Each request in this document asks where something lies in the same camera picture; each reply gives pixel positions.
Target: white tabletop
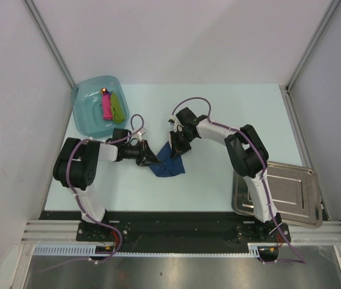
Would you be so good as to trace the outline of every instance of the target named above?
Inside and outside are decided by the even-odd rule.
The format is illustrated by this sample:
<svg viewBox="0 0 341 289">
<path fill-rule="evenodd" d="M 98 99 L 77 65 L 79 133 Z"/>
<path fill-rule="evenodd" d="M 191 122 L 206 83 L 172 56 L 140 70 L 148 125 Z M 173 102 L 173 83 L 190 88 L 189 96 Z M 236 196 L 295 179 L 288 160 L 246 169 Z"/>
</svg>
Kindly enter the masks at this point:
<svg viewBox="0 0 341 289">
<path fill-rule="evenodd" d="M 186 98 L 201 96 L 211 102 L 213 120 L 229 126 L 253 125 L 269 152 L 269 160 L 302 165 L 276 84 L 123 85 L 122 89 L 130 115 L 139 113 L 144 117 L 144 138 L 154 153 L 168 139 L 173 108 Z M 185 106 L 197 116 L 207 113 L 203 101 Z M 139 119 L 135 121 L 135 127 L 139 127 Z M 77 132 L 73 117 L 66 137 L 85 138 Z M 226 148 L 200 139 L 191 146 L 192 150 L 182 156 L 186 173 L 172 178 L 158 178 L 134 160 L 99 162 L 94 184 L 106 209 L 232 211 L 233 169 Z M 67 189 L 53 179 L 45 210 L 78 210 L 78 206 Z"/>
</svg>

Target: gray tray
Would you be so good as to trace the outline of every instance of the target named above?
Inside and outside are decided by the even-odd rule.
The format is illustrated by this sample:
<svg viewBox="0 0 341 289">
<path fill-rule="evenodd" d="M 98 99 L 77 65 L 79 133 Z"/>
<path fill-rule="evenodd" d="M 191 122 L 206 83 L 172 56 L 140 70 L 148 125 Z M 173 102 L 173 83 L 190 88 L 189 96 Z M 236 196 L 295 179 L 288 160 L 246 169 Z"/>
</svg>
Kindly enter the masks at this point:
<svg viewBox="0 0 341 289">
<path fill-rule="evenodd" d="M 268 182 L 275 206 L 286 223 L 310 228 L 322 224 L 317 174 L 306 168 L 268 162 Z M 233 177 L 232 208 L 237 214 L 253 215 L 247 184 L 236 172 Z"/>
</svg>

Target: dark blue fabric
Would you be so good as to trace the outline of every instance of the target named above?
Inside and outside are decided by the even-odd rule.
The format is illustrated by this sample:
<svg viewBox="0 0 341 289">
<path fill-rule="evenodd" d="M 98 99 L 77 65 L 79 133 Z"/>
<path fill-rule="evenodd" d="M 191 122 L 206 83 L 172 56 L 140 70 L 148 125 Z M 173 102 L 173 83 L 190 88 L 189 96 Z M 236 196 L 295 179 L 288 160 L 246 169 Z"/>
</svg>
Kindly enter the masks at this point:
<svg viewBox="0 0 341 289">
<path fill-rule="evenodd" d="M 178 155 L 173 159 L 171 159 L 170 156 L 171 148 L 169 142 L 167 141 L 157 154 L 157 157 L 160 161 L 162 161 L 162 164 L 149 165 L 149 168 L 156 176 L 160 178 L 167 178 L 170 176 L 177 176 L 181 173 L 185 173 L 181 156 Z"/>
</svg>

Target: wall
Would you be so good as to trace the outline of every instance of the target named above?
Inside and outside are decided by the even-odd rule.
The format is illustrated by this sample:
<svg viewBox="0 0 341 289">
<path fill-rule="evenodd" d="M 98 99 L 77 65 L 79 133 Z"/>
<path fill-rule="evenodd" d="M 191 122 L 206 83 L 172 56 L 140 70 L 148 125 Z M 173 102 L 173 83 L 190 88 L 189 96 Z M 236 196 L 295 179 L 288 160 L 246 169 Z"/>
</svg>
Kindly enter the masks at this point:
<svg viewBox="0 0 341 289">
<path fill-rule="evenodd" d="M 76 82 L 287 84 L 330 0 L 35 0 Z"/>
<path fill-rule="evenodd" d="M 69 86 L 20 0 L 0 0 L 0 259 L 49 184 Z"/>
<path fill-rule="evenodd" d="M 334 220 L 341 219 L 341 5 L 292 91 Z"/>
</svg>

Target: shiny floor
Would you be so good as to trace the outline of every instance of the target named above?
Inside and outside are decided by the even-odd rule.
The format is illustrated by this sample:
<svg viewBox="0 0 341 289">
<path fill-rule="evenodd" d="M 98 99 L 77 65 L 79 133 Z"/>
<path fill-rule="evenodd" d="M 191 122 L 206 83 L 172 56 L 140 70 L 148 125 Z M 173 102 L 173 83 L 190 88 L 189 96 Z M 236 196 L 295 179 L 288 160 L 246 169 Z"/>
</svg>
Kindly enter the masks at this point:
<svg viewBox="0 0 341 289">
<path fill-rule="evenodd" d="M 299 249 L 306 265 L 263 266 L 253 258 L 115 257 L 96 266 L 78 261 L 37 273 L 71 257 L 35 256 L 25 289 L 341 288 L 341 271 L 333 247 Z M 280 258 L 291 257 L 289 248 L 282 248 Z"/>
</svg>

